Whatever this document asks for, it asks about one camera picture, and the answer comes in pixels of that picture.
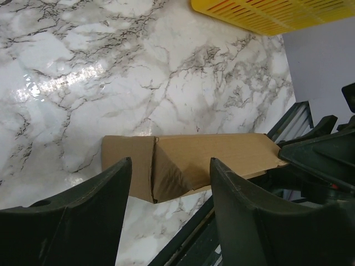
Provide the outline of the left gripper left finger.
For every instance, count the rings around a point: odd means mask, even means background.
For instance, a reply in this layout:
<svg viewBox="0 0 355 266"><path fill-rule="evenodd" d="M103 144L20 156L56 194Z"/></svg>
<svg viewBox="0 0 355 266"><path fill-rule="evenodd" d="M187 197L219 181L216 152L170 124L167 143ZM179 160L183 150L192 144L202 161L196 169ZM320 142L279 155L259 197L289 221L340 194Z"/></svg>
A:
<svg viewBox="0 0 355 266"><path fill-rule="evenodd" d="M1 264L114 265L131 173L126 157L55 196L1 210Z"/></svg>

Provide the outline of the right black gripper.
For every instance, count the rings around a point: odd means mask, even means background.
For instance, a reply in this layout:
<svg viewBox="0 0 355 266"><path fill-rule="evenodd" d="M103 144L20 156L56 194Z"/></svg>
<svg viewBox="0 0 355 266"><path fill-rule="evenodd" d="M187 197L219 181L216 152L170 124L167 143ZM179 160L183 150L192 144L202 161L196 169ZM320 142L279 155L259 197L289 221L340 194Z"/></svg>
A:
<svg viewBox="0 0 355 266"><path fill-rule="evenodd" d="M318 204L354 198L354 117L323 117L303 136L282 141L279 157L301 179L301 195Z"/></svg>

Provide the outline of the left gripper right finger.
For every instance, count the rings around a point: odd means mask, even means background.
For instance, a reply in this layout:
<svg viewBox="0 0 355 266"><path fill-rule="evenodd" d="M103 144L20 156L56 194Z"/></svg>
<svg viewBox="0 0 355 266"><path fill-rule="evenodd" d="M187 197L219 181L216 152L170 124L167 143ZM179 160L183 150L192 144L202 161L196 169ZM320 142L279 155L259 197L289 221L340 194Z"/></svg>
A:
<svg viewBox="0 0 355 266"><path fill-rule="evenodd" d="M353 265L354 202L312 208L273 195L217 158L210 180L224 265Z"/></svg>

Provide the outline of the brown cardboard box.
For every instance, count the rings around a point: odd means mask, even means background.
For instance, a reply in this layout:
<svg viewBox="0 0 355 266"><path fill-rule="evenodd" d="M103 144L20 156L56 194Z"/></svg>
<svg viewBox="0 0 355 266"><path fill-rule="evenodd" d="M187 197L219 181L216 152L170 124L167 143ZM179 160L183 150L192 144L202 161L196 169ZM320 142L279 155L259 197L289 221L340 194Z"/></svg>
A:
<svg viewBox="0 0 355 266"><path fill-rule="evenodd" d="M130 196L162 203L210 188L210 160L217 158L250 179L287 165L265 134L104 136L102 169L132 161Z"/></svg>

